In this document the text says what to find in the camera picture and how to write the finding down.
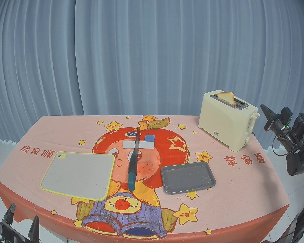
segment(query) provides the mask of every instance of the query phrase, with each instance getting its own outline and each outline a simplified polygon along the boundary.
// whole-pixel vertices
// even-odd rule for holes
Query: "toaster slot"
[[[218,101],[220,101],[220,102],[222,102],[222,103],[224,103],[224,104],[226,104],[226,105],[228,105],[228,106],[230,106],[230,107],[232,107],[232,108],[234,108],[236,110],[242,110],[242,109],[244,109],[244,108],[246,108],[246,107],[249,106],[248,104],[246,104],[245,102],[243,102],[243,101],[241,101],[241,100],[239,100],[237,98],[234,98],[236,106],[233,106],[233,105],[231,105],[231,104],[229,104],[229,103],[227,103],[227,102],[219,99],[218,96],[217,96],[217,94],[213,94],[210,97],[212,97],[212,98],[214,98],[214,99],[216,99],[216,100],[218,100]]]

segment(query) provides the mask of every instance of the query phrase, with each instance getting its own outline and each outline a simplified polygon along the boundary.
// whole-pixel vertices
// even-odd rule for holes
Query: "gray tray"
[[[164,166],[161,176],[164,190],[169,194],[202,190],[216,184],[208,163],[203,161]]]

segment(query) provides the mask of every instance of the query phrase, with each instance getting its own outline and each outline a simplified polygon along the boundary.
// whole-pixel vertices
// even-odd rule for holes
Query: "bread slice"
[[[234,94],[232,92],[221,92],[217,94],[217,97],[233,106],[237,106],[234,101]]]

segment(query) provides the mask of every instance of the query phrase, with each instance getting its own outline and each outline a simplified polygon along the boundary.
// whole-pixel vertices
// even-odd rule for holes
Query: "toaster lever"
[[[259,117],[260,117],[260,114],[257,112],[251,115],[249,126],[248,126],[248,131],[252,131],[254,124],[255,124],[255,120],[257,120]]]

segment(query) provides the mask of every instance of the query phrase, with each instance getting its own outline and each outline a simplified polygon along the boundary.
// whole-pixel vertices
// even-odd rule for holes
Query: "cream toaster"
[[[257,108],[240,98],[234,97],[234,104],[219,99],[216,90],[205,93],[199,128],[237,152],[250,140],[255,120],[260,117]]]

